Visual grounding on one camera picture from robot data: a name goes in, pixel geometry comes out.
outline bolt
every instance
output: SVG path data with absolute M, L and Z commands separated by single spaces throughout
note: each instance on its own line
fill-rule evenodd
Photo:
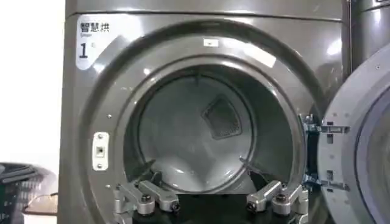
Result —
M 246 209 L 252 213 L 256 213 L 256 204 L 253 202 L 248 202 L 248 204 L 246 204 Z
M 174 213 L 178 213 L 180 210 L 180 204 L 177 201 L 172 202 L 171 204 L 171 210 Z
M 148 201 L 150 201 L 151 200 L 151 196 L 150 195 L 148 195 L 148 194 L 143 194 L 142 195 L 142 197 L 141 197 L 141 201 L 142 202 L 148 202 Z
M 285 202 L 287 200 L 287 197 L 284 194 L 278 194 L 275 196 L 275 200 L 277 202 Z

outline open door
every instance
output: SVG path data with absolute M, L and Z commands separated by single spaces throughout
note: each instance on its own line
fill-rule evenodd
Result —
M 390 223 L 389 58 L 390 44 L 365 61 L 322 121 L 318 172 L 336 223 Z

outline dryer drum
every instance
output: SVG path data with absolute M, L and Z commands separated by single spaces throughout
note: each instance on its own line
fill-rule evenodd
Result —
M 291 173 L 294 153 L 303 152 L 294 149 L 283 108 L 270 89 L 242 71 L 184 68 L 160 79 L 136 104 L 124 144 L 129 181 L 137 166 L 152 160 L 165 187 L 178 193 L 255 191 L 261 186 L 240 158 L 284 182 L 297 175 Z

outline silver clamp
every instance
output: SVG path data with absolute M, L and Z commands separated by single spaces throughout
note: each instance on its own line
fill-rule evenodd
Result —
M 272 199 L 272 208 L 278 215 L 297 214 L 296 223 L 308 223 L 309 193 L 301 184 L 289 186 Z
M 271 201 L 274 196 L 282 190 L 282 187 L 283 186 L 280 181 L 271 181 L 260 191 L 247 195 L 247 209 L 250 212 L 265 211 L 267 202 Z
M 119 184 L 114 190 L 115 214 L 137 211 L 140 215 L 150 215 L 155 209 L 155 200 L 143 194 L 133 184 Z
M 138 188 L 141 192 L 154 197 L 162 211 L 178 212 L 180 210 L 179 198 L 175 193 L 165 191 L 148 180 L 139 182 Z

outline number 1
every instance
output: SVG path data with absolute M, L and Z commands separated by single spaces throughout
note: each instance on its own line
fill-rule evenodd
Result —
M 88 56 L 85 55 L 85 48 L 86 48 L 85 43 L 82 43 L 81 46 L 83 47 L 83 53 L 82 55 L 79 56 L 79 58 L 88 58 Z

